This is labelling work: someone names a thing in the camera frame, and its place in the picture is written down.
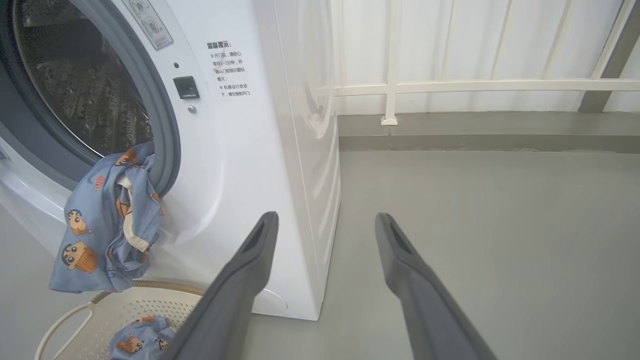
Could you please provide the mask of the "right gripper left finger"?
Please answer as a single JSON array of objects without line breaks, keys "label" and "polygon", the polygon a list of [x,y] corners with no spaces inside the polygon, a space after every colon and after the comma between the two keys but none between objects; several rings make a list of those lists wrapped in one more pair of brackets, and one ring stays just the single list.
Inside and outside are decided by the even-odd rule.
[{"label": "right gripper left finger", "polygon": [[240,360],[256,296],[268,284],[279,216],[265,212],[165,350],[167,360]]}]

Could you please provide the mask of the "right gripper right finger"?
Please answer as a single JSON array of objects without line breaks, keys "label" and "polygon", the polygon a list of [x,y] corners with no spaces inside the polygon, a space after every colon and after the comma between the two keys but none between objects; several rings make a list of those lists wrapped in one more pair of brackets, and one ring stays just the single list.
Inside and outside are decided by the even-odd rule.
[{"label": "right gripper right finger", "polygon": [[493,360],[496,356],[397,221],[380,212],[375,239],[387,287],[400,300],[416,360]]}]

